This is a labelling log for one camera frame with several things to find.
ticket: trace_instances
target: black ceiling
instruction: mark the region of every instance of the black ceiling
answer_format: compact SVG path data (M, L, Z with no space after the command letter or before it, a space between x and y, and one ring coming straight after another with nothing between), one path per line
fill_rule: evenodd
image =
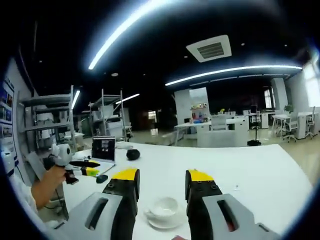
M303 28L293 27L283 1L279 7L258 0L179 0L135 22L88 70L106 39L144 2L93 0L36 8L25 23L21 51L37 92L68 92L73 84L81 89L75 110L82 111L100 97L101 88L107 94L118 94L122 88L124 97L140 93L140 100L132 103L151 109L172 101L175 88L165 87L172 80L250 65L302 66L309 59ZM200 63L186 49L219 35L228 35L232 56ZM234 76L232 72L210 80L230 74Z

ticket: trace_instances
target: ceiling air vent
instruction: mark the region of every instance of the ceiling air vent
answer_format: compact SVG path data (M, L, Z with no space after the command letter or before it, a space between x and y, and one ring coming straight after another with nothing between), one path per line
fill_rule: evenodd
M186 46L186 49L200 62L230 57L231 47L228 35L212 37Z

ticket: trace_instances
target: white cup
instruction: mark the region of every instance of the white cup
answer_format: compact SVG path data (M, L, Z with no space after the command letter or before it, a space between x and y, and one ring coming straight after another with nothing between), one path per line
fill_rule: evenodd
M163 197L157 200L144 214L149 219L169 221L178 212L179 204L172 197Z

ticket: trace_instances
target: white sleeve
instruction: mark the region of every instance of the white sleeve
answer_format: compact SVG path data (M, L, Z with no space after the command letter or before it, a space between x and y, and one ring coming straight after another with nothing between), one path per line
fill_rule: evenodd
M19 198L22 201L26 201L26 203L31 207L31 209L35 213L38 213L36 201L31 193L31 187L25 185L15 173L11 176L10 179L15 193L19 196Z

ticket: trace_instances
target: white saucer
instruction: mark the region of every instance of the white saucer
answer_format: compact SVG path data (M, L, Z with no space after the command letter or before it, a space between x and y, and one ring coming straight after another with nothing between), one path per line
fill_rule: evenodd
M184 223L188 222L188 217L185 210L179 205L178 212L175 214L174 219L171 221L161 221L155 218L146 217L150 225L157 229L173 229Z

